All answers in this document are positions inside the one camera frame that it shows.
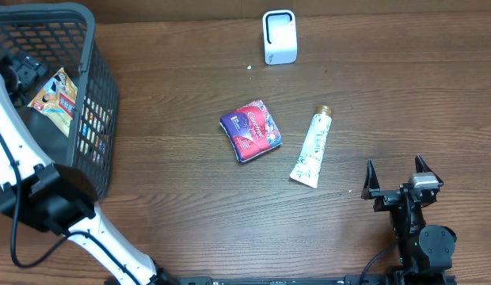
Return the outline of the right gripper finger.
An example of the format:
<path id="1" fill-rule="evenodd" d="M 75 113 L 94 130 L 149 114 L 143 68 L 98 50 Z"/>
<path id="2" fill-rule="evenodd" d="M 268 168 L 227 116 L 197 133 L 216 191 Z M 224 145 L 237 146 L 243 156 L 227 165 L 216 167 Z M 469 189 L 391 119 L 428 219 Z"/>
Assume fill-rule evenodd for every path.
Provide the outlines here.
<path id="1" fill-rule="evenodd" d="M 417 173 L 431 174 L 437 180 L 438 185 L 443 186 L 443 180 L 435 172 L 432 171 L 432 169 L 427 165 L 427 163 L 419 154 L 415 157 L 415 168 Z"/>
<path id="2" fill-rule="evenodd" d="M 371 200 L 375 197 L 375 193 L 379 191 L 379 181 L 375 173 L 372 160 L 367 161 L 367 173 L 361 193 L 361 198 Z"/>

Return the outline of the yellow snack bag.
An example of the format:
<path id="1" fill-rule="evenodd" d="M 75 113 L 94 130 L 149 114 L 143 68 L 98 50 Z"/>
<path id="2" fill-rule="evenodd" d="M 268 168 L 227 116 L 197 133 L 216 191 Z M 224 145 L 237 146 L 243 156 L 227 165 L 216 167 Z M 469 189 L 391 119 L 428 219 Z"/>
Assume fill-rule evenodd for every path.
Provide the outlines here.
<path id="1" fill-rule="evenodd" d="M 74 118 L 77 93 L 78 87 L 61 67 L 45 82 L 28 106 L 50 119 L 68 137 L 70 124 Z"/>

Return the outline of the white cosmetic tube gold cap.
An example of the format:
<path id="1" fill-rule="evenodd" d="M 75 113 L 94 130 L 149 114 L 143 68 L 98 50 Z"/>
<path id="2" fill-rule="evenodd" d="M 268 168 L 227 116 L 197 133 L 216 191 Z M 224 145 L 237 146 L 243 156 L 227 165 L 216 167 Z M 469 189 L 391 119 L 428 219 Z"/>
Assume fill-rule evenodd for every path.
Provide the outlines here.
<path id="1" fill-rule="evenodd" d="M 298 160 L 290 173 L 292 180 L 311 188 L 318 187 L 332 116 L 333 109 L 327 105 L 315 108 Z"/>

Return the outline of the red purple Carefree pack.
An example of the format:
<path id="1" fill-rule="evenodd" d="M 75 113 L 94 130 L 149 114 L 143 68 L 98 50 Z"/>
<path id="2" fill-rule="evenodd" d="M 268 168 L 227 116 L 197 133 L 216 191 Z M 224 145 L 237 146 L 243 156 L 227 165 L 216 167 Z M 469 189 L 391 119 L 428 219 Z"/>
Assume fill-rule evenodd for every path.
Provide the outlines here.
<path id="1" fill-rule="evenodd" d="M 282 145 L 283 140 L 270 111 L 256 100 L 220 118 L 239 162 L 246 163 Z"/>

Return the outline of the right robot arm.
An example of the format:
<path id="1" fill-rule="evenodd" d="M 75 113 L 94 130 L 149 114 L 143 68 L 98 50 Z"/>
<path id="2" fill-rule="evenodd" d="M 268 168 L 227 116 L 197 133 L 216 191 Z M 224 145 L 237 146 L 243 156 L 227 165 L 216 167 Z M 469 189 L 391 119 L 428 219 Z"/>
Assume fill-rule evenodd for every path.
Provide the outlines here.
<path id="1" fill-rule="evenodd" d="M 373 200 L 375 212 L 387 211 L 395 235 L 395 243 L 374 256 L 358 278 L 358 284 L 431 284 L 452 285 L 456 278 L 447 275 L 452 268 L 456 233 L 447 226 L 429 225 L 422 210 L 436 202 L 443 187 L 439 178 L 420 155 L 415 157 L 416 172 L 397 190 L 382 190 L 371 160 L 361 198 Z M 397 249 L 400 264 L 390 266 L 383 275 L 369 277 L 371 266 Z"/>

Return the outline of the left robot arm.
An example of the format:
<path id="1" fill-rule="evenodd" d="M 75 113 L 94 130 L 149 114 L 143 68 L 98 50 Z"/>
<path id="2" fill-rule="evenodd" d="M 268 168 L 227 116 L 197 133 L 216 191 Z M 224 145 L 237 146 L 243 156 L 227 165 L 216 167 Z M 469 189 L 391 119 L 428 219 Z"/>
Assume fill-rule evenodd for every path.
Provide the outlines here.
<path id="1" fill-rule="evenodd" d="M 10 94 L 17 75 L 0 58 L 0 213 L 12 219 L 10 255 L 19 268 L 45 261 L 65 241 L 93 256 L 116 284 L 175 284 L 176 280 L 134 247 L 102 212 L 97 192 L 80 170 L 54 163 L 38 146 Z M 20 223 L 60 237 L 26 264 L 17 256 Z"/>

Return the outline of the white barcode scanner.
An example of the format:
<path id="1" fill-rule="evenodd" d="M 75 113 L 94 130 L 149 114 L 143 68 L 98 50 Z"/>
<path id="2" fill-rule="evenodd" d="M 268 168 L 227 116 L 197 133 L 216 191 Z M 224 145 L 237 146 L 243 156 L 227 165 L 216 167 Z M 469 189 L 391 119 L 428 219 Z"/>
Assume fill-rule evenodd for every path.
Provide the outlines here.
<path id="1" fill-rule="evenodd" d="M 265 63 L 293 63 L 298 55 L 296 19 L 289 9 L 266 12 L 262 17 Z"/>

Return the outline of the grey plastic shopping basket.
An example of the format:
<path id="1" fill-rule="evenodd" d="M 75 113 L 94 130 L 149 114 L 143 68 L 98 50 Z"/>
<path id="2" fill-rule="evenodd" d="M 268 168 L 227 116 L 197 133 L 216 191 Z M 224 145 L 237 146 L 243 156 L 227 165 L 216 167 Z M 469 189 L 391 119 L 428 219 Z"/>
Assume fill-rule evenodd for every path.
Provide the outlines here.
<path id="1" fill-rule="evenodd" d="M 32 99 L 59 69 L 78 89 L 67 135 L 27 105 L 19 110 L 21 118 L 41 149 L 55 163 L 80 169 L 102 200 L 112 175 L 119 90 L 95 32 L 93 14 L 78 3 L 0 6 L 1 54 L 27 55 L 48 70 L 27 98 Z"/>

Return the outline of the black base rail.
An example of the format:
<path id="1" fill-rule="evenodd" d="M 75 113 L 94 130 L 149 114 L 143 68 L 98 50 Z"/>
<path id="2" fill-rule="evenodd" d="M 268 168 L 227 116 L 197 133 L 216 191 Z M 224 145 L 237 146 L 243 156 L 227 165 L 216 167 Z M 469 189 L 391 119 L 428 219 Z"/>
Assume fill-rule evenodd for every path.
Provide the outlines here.
<path id="1" fill-rule="evenodd" d="M 326 279 L 306 278 L 306 279 L 212 279 L 211 277 L 177 277 L 180 285 L 387 285 L 393 284 L 388 281 L 385 275 L 372 274 L 366 275 L 360 282 L 359 275 L 345 275 L 343 277 L 333 277 Z"/>

